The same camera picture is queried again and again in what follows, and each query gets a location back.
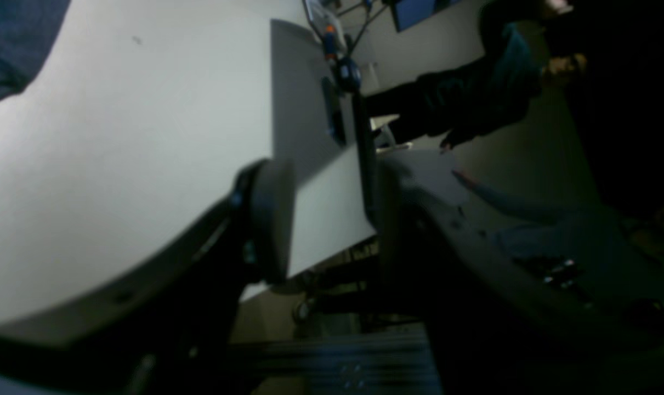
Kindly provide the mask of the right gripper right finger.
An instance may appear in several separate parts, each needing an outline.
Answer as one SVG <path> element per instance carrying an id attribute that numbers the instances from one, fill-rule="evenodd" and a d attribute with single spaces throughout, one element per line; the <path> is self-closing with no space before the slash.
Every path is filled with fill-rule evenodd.
<path id="1" fill-rule="evenodd" d="M 422 187 L 399 152 L 371 156 L 382 282 L 424 323 L 444 394 L 664 394 L 664 315 L 608 313 L 575 264 L 537 275 Z"/>

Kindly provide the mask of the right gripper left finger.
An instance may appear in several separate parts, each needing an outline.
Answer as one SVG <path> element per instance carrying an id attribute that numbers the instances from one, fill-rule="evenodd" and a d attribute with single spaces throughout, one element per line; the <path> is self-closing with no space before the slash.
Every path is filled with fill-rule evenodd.
<path id="1" fill-rule="evenodd" d="M 295 170 L 263 159 L 163 250 L 106 285 L 0 325 L 0 376 L 75 394 L 216 387 L 247 285 L 284 282 Z"/>

